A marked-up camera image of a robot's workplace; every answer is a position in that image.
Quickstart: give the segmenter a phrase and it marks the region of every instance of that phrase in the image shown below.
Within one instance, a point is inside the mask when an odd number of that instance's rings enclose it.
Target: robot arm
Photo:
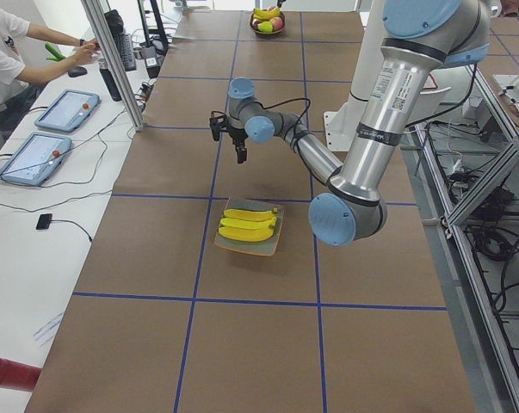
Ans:
[[[343,164],[298,116],[265,110],[245,78],[231,82],[228,115],[210,121],[213,138],[229,132],[239,154],[245,136],[257,143],[279,136],[301,156],[330,190],[312,201],[309,222],[331,245],[369,237],[385,224],[378,185],[429,73],[477,63],[488,49],[483,0],[386,0],[383,19],[389,33],[381,46],[384,62]]]

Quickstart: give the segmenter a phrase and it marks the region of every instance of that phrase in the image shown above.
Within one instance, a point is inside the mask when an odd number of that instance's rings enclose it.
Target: banana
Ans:
[[[235,241],[245,241],[247,243],[259,243],[273,236],[273,228],[261,228],[259,230],[245,230],[244,228],[234,228],[232,226],[221,226],[219,234],[225,238]]]
[[[223,214],[227,218],[242,219],[244,221],[266,221],[276,216],[278,208],[271,211],[247,211],[245,209],[226,209]]]
[[[253,9],[253,18],[258,20],[270,20],[280,15],[280,8],[274,7],[272,10]]]
[[[223,218],[221,219],[221,225],[231,226],[233,228],[243,228],[245,230],[259,230],[261,228],[269,228],[270,226],[276,226],[276,220],[276,217],[273,217],[266,221],[244,221],[243,219]]]

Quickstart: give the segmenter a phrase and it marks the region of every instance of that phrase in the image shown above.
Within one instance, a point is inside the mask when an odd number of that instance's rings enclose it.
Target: bunch of bananas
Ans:
[[[251,26],[263,33],[273,33],[282,30],[284,21],[281,19],[280,7],[273,6],[266,10],[253,9]]]
[[[278,208],[270,211],[247,211],[226,209],[220,221],[218,232],[221,236],[235,241],[259,243],[273,236]]]

